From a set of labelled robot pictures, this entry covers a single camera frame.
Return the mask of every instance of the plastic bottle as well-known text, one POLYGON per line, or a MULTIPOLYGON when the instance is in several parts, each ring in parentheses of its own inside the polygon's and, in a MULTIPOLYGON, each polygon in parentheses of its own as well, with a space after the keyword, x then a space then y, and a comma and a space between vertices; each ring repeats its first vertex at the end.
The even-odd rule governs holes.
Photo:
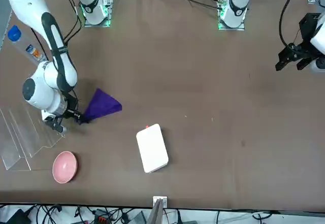
POLYGON ((16 25, 8 31, 8 38, 12 44, 23 53, 32 63, 39 65, 40 62, 46 60, 46 56, 41 51, 38 45, 33 44, 27 36, 22 35, 21 31, 16 25))

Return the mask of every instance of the blue bottle cap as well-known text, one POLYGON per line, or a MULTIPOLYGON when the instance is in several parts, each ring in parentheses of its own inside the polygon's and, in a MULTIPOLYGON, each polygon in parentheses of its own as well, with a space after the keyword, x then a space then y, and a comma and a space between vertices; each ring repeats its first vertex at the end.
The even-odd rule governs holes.
POLYGON ((19 40, 21 37, 21 31, 16 25, 13 25, 12 28, 8 31, 8 38, 12 41, 15 42, 19 40))

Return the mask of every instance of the white box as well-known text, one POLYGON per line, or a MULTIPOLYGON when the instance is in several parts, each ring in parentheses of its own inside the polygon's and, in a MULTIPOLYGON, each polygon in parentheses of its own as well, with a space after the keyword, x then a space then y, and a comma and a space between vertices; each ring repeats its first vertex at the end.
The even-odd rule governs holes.
POLYGON ((168 155, 159 124, 139 131, 137 141, 146 173, 154 172, 167 165, 168 155))

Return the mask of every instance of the pink bowl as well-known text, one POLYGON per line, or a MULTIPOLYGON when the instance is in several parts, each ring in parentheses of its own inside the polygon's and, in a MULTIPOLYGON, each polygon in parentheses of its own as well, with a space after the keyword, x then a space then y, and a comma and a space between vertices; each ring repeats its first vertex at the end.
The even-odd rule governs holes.
POLYGON ((69 182, 77 172, 77 159, 70 151, 61 152, 53 163, 52 174, 58 183, 69 182))

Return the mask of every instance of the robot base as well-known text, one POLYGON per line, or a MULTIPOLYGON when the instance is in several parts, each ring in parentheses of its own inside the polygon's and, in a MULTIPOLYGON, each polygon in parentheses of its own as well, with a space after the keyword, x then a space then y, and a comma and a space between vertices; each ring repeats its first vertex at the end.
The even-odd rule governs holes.
POLYGON ((245 19, 246 11, 243 16, 242 24, 236 28, 232 28, 232 27, 228 27, 221 19, 222 15, 224 14, 224 10, 227 7, 227 0, 218 0, 217 7, 222 8, 222 10, 217 10, 218 30, 241 30, 241 31, 245 30, 244 19, 245 19))
POLYGON ((85 15, 85 10, 81 6, 81 3, 79 3, 79 9, 81 10, 81 12, 78 12, 78 13, 82 13, 82 18, 84 19, 84 26, 85 27, 110 27, 111 21, 112 21, 113 1, 114 0, 103 0, 104 5, 101 6, 101 9, 103 12, 103 16, 106 16, 106 17, 103 19, 103 21, 101 23, 96 24, 96 25, 90 24, 87 21, 86 15, 85 15))

